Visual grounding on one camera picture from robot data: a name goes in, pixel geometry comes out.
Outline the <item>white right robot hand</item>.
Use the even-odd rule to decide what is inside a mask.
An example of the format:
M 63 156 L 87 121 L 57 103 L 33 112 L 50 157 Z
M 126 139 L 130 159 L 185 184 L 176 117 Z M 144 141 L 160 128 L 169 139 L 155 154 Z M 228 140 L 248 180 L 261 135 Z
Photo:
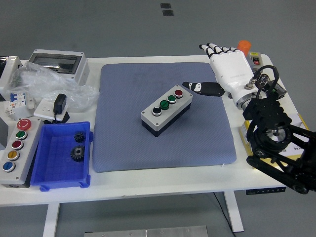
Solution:
M 254 76 L 245 54 L 237 48 L 219 47 L 213 43 L 199 47 L 209 58 L 216 82 L 184 82 L 182 85 L 204 96 L 220 97 L 227 92 L 231 94 L 235 106 L 244 110 L 258 91 L 253 87 L 245 88 Z

